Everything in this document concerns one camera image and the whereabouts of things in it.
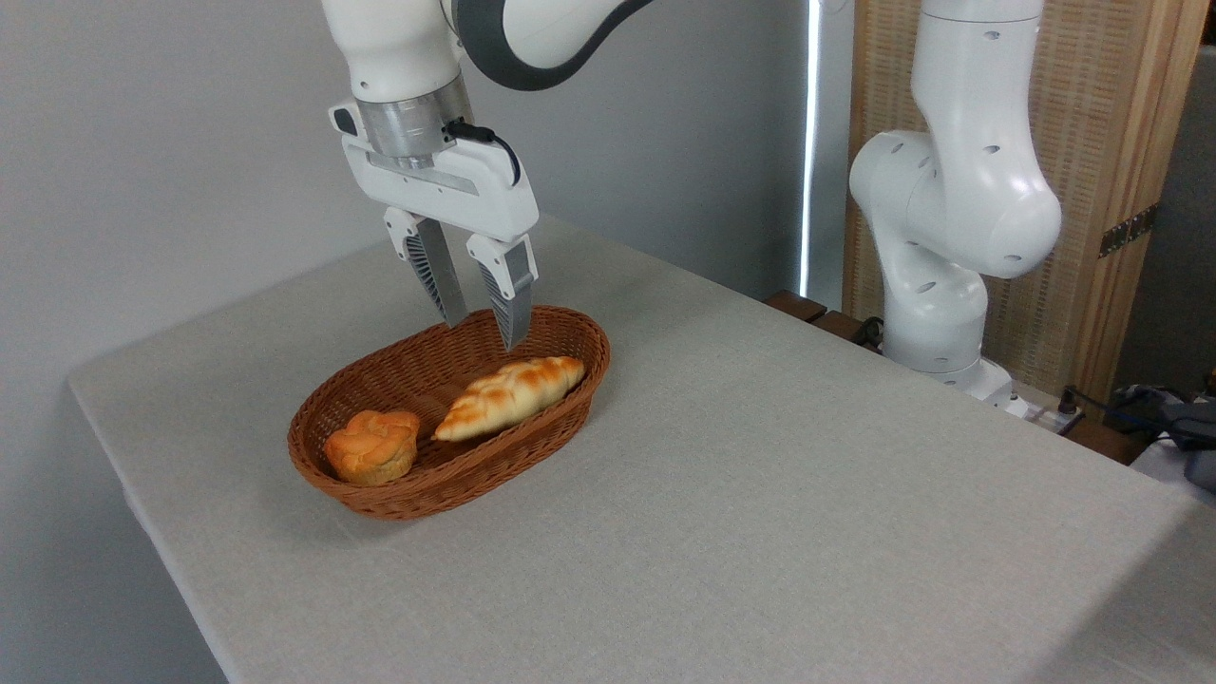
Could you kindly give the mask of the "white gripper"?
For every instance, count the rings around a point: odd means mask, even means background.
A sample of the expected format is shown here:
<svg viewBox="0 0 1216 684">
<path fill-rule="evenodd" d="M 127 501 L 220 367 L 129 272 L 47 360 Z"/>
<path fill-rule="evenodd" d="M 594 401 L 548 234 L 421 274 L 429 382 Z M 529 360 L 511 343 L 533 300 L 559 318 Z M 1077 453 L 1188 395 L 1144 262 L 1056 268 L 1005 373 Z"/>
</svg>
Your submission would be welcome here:
<svg viewBox="0 0 1216 684">
<path fill-rule="evenodd" d="M 446 147 L 430 156 L 430 167 L 416 168 L 372 148 L 355 101 L 334 105 L 330 120 L 342 134 L 359 187 L 392 206 L 384 212 L 392 248 L 412 268 L 447 327 L 465 320 L 468 308 L 440 222 L 474 232 L 467 250 L 482 268 L 503 351 L 520 346 L 531 325 L 537 276 L 527 232 L 540 212 L 508 144 L 458 118 L 440 129 Z"/>
</svg>

